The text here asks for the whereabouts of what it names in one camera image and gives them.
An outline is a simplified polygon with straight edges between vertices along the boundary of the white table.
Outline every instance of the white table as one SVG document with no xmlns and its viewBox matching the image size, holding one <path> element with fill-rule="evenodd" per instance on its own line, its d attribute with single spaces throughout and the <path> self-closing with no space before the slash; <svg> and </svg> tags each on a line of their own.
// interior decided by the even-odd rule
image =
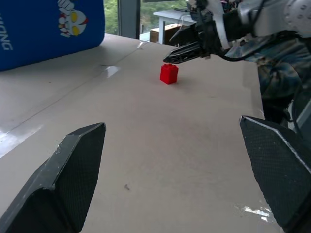
<svg viewBox="0 0 311 233">
<path fill-rule="evenodd" d="M 165 36 L 165 22 L 178 23 L 190 26 L 194 23 L 188 12 L 180 12 L 176 10 L 154 12 L 155 16 L 159 16 L 159 43 L 163 44 Z"/>
<path fill-rule="evenodd" d="M 105 122 L 82 232 L 279 233 L 256 214 L 269 206 L 239 128 L 241 115 L 262 117 L 256 64 L 196 59 L 166 85 L 173 47 L 138 45 L 106 35 L 97 48 L 0 73 L 0 215 L 66 134 Z"/>
</svg>

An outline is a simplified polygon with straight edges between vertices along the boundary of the red lego brick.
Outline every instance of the red lego brick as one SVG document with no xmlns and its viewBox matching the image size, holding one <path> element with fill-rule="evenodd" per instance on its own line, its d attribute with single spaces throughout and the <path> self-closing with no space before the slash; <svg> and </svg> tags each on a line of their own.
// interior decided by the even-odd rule
<svg viewBox="0 0 311 233">
<path fill-rule="evenodd" d="M 161 68 L 160 80 L 166 84 L 177 82 L 178 67 L 172 64 L 164 64 Z"/>
</svg>

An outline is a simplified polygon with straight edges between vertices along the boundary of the cartoon character print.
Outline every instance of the cartoon character print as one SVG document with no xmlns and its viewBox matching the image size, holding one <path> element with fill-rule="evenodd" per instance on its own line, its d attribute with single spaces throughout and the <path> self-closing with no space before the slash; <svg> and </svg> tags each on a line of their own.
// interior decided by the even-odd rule
<svg viewBox="0 0 311 233">
<path fill-rule="evenodd" d="M 65 37 L 78 36 L 84 32 L 88 23 L 86 15 L 74 9 L 70 0 L 58 0 L 58 7 L 61 12 L 59 18 L 59 29 Z"/>
</svg>

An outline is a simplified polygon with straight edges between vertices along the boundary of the cardboard box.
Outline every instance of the cardboard box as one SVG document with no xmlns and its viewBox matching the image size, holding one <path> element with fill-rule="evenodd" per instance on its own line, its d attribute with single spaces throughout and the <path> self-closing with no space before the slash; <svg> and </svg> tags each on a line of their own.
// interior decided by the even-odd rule
<svg viewBox="0 0 311 233">
<path fill-rule="evenodd" d="M 164 36 L 164 44 L 168 45 L 170 43 L 170 39 L 172 36 L 178 32 L 180 28 L 180 24 L 174 23 L 165 26 L 165 36 Z M 150 42 L 158 42 L 159 41 L 159 28 L 152 29 L 150 31 Z"/>
</svg>

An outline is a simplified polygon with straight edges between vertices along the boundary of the blue box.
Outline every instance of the blue box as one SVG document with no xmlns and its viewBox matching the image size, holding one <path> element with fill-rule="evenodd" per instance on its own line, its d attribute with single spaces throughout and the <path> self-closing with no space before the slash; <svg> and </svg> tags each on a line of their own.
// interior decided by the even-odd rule
<svg viewBox="0 0 311 233">
<path fill-rule="evenodd" d="M 0 70 L 100 45 L 103 0 L 0 1 Z"/>
</svg>

